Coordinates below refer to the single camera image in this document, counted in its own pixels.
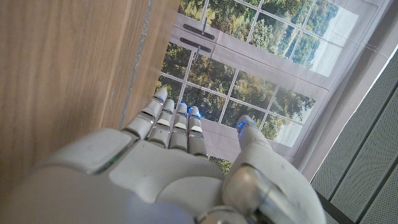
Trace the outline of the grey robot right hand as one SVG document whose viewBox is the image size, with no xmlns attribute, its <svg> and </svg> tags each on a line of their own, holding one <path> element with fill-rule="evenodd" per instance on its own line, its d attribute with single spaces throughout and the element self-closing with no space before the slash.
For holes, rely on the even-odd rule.
<svg viewBox="0 0 398 224">
<path fill-rule="evenodd" d="M 103 128 L 41 163 L 4 201 L 2 223 L 325 223 L 308 180 L 248 116 L 227 174 L 197 107 L 160 88 L 123 129 Z"/>
</svg>

